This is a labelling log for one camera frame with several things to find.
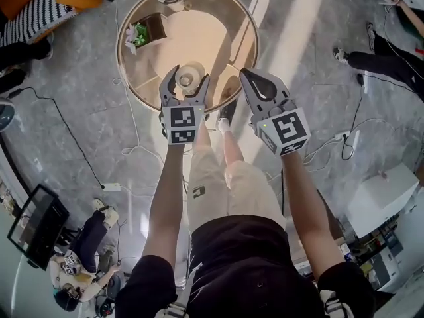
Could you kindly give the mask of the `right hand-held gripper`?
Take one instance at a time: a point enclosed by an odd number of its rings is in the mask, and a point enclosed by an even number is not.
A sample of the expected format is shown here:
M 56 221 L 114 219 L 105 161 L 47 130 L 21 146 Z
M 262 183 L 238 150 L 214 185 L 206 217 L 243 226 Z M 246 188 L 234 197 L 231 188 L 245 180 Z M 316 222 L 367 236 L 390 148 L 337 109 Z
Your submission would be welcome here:
M 256 68 L 242 68 L 239 80 L 252 110 L 251 127 L 272 154 L 283 156 L 303 148 L 311 137 L 309 125 L 283 81 Z

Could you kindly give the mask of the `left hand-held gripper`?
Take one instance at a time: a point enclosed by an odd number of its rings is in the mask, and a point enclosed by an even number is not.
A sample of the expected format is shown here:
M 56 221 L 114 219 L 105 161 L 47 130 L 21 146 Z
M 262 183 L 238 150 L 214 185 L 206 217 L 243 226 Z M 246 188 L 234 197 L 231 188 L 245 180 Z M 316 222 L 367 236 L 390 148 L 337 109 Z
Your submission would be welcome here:
M 161 99 L 160 122 L 162 134 L 169 145 L 185 145 L 195 142 L 197 130 L 205 112 L 205 98 L 210 83 L 206 74 L 200 81 L 195 93 L 184 100 L 178 100 L 174 92 L 176 72 L 180 66 L 174 66 L 163 78 L 159 87 Z

